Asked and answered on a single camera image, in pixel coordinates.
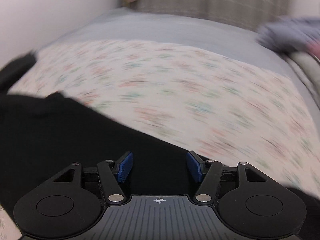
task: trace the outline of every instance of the bed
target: bed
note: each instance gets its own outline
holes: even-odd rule
[[[63,91],[136,130],[225,165],[248,161],[320,196],[320,111],[255,37],[209,20],[115,9],[42,48],[9,93]],[[17,238],[0,216],[2,237]]]

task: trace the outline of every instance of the floral blanket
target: floral blanket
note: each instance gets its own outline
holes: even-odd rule
[[[202,49],[151,41],[53,44],[10,90],[55,91],[225,165],[249,162],[320,196],[320,143],[291,80]]]

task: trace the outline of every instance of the wall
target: wall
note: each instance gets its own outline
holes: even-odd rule
[[[0,0],[0,68],[117,6],[118,0]]]
[[[290,16],[320,16],[320,0],[291,0]]]

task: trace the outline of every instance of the blue gripper pad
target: blue gripper pad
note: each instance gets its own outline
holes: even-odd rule
[[[117,181],[123,183],[128,177],[129,172],[133,166],[133,153],[129,153],[128,156],[120,163],[119,172],[117,174]]]
[[[200,165],[197,160],[191,155],[191,153],[187,152],[187,167],[195,180],[195,182],[202,181],[202,173],[200,169]]]

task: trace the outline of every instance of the silver screw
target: silver screw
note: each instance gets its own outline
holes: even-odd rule
[[[113,194],[108,197],[108,199],[112,202],[120,202],[124,199],[124,197],[120,194]]]
[[[208,202],[211,200],[211,197],[207,194],[199,194],[196,196],[196,200],[200,202]]]

